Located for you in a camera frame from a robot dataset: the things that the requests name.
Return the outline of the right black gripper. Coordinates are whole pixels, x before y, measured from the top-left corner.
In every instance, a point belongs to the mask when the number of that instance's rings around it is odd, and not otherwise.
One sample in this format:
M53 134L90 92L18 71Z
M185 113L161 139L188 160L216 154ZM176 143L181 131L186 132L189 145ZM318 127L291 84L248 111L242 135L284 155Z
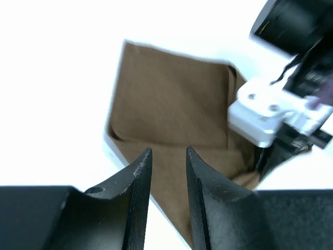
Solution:
M296 69L283 93L296 100L284 103L282 124L271 146L256 150L256 170L261 179L292 157L310 152L314 145L325 148L332 139L322 130L332 115L332 34L299 53L272 83L281 81L292 67Z

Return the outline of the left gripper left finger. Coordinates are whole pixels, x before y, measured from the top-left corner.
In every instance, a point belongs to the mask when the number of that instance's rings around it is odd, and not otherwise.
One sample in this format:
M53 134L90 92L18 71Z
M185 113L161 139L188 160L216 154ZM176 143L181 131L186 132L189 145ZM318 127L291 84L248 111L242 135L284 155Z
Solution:
M152 150L104 182L1 187L1 249L143 249Z

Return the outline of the brown cloth napkin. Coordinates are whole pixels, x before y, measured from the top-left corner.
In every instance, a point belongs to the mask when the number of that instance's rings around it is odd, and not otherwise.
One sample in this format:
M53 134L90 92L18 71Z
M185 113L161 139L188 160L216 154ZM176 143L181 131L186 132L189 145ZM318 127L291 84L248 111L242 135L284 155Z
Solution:
M124 46L107 134L129 163L152 149L151 194L189 245L188 146L237 184L258 184L254 145L227 124L227 109L244 83L227 64Z

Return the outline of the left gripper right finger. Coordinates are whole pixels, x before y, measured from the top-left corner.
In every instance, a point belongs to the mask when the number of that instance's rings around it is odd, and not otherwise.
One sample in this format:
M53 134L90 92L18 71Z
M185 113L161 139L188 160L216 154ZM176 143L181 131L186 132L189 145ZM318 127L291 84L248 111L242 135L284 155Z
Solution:
M186 151L194 249L332 249L331 190L242 187Z

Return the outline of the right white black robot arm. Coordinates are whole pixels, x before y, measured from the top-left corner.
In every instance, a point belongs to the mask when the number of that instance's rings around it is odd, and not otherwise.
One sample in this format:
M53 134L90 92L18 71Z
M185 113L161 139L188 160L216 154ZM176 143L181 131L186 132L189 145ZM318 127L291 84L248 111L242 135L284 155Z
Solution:
M258 156L255 168L264 178L331 140L322 126L332 114L332 1L268 1L251 34L293 56L285 70L294 72L283 92L305 102L303 110L283 119L272 145Z

